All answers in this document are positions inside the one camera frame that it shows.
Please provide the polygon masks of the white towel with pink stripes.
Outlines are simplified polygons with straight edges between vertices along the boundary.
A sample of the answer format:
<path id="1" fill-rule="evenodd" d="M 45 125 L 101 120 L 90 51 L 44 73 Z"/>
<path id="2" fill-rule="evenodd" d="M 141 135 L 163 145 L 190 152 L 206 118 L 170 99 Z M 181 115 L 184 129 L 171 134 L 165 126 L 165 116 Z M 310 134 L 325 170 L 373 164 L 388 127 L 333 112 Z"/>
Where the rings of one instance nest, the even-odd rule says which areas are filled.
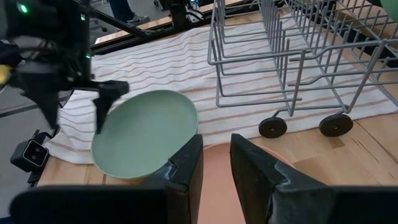
<path id="1" fill-rule="evenodd" d="M 198 110 L 198 131 L 205 144 L 226 142 L 231 133 L 247 138 L 258 136 L 262 119 L 274 113 L 284 118 L 288 131 L 314 128 L 322 116 L 352 105 L 351 117 L 367 118 L 398 112 L 377 87 L 366 86 L 357 93 L 361 76 L 343 62 L 343 76 L 329 90 L 314 61 L 288 64 L 287 86 L 280 87 L 279 74 L 271 58 L 228 63 L 224 72 L 207 61 L 210 28 L 201 27 L 169 39 L 96 56 L 92 67 L 98 81 L 120 80 L 130 85 L 128 100 L 153 90 L 177 91 L 190 98 Z"/>

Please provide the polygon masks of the pink plate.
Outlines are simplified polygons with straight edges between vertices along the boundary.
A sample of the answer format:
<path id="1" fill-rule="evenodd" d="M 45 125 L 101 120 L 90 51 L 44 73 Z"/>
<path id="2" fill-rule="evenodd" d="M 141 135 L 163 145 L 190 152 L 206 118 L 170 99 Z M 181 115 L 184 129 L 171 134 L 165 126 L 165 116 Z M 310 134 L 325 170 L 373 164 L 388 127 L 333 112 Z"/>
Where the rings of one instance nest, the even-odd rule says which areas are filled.
<path id="1" fill-rule="evenodd" d="M 246 224 L 231 171 L 230 144 L 204 148 L 198 224 Z"/>

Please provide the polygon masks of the black rig frame rail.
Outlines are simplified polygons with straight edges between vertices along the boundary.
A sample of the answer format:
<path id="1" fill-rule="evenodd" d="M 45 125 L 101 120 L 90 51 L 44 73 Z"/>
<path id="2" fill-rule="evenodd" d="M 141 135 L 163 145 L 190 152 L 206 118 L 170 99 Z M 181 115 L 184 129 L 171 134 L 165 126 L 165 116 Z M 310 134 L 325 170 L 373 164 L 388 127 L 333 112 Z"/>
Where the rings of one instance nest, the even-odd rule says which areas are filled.
<path id="1" fill-rule="evenodd" d="M 103 55 L 117 50 L 146 44 L 153 40 L 162 39 L 193 28 L 208 25 L 213 18 L 210 10 L 201 11 L 196 7 L 198 0 L 157 0 L 169 12 L 168 21 L 164 25 L 156 25 L 153 28 L 130 26 L 90 6 L 90 0 L 74 0 L 83 10 L 83 19 L 99 19 L 109 25 L 115 26 L 126 33 L 121 37 L 106 40 L 100 44 L 90 45 L 86 58 L 92 55 Z"/>

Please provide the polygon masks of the pale green plate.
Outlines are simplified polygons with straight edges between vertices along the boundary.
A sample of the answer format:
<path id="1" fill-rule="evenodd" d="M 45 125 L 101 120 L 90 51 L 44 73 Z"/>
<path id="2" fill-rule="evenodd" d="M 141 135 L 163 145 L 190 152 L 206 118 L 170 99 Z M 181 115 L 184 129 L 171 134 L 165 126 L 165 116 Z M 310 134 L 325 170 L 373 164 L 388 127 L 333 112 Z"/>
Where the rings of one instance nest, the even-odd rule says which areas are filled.
<path id="1" fill-rule="evenodd" d="M 398 23 L 398 0 L 380 0 L 387 15 Z"/>
<path id="2" fill-rule="evenodd" d="M 135 179 L 163 166 L 198 130 L 198 111 L 185 95 L 154 90 L 121 103 L 91 143 L 94 165 L 104 174 Z"/>

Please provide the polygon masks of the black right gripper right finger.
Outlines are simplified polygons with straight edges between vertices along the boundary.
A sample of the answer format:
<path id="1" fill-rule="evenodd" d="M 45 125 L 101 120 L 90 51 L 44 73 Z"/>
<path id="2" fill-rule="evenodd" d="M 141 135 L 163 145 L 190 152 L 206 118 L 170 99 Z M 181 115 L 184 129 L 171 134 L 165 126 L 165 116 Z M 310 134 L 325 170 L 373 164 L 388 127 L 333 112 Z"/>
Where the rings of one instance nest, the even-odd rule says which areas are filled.
<path id="1" fill-rule="evenodd" d="M 240 134 L 230 161 L 246 224 L 398 224 L 398 186 L 326 185 Z"/>

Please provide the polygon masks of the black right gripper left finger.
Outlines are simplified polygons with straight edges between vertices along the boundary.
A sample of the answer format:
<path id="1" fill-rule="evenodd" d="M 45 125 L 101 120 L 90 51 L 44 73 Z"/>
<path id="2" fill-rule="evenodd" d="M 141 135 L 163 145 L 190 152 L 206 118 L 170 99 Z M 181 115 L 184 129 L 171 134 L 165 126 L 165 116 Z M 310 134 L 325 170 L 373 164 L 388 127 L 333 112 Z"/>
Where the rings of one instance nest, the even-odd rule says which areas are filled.
<path id="1" fill-rule="evenodd" d="M 48 185 L 20 193 L 13 224 L 197 224 L 203 138 L 194 135 L 160 169 L 126 185 Z"/>

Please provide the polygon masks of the person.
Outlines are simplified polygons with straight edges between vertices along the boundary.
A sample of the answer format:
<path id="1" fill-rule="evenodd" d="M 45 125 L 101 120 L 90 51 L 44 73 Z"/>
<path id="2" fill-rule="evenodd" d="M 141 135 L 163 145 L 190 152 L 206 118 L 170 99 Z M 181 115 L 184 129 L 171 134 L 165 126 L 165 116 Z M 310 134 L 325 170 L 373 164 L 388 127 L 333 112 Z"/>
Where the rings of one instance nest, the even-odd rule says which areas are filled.
<path id="1" fill-rule="evenodd" d="M 130 26 L 137 26 L 150 21 L 149 16 L 139 16 L 129 6 L 127 0 L 109 0 L 113 16 Z"/>

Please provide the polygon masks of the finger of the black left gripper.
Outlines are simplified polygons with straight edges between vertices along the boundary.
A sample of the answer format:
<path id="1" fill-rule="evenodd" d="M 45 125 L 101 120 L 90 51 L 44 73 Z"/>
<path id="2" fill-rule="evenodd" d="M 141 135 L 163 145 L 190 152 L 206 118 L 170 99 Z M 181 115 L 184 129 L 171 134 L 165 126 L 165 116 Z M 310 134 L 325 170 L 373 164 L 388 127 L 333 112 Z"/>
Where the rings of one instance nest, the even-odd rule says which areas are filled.
<path id="1" fill-rule="evenodd" d="M 23 95 L 36 103 L 49 126 L 55 129 L 58 125 L 59 91 L 48 89 L 24 90 Z"/>
<path id="2" fill-rule="evenodd" d="M 98 93 L 98 97 L 93 100 L 93 103 L 96 107 L 96 134 L 100 134 L 114 102 L 129 92 L 129 83 L 117 80 L 105 82 L 89 80 L 79 84 L 77 89 Z"/>

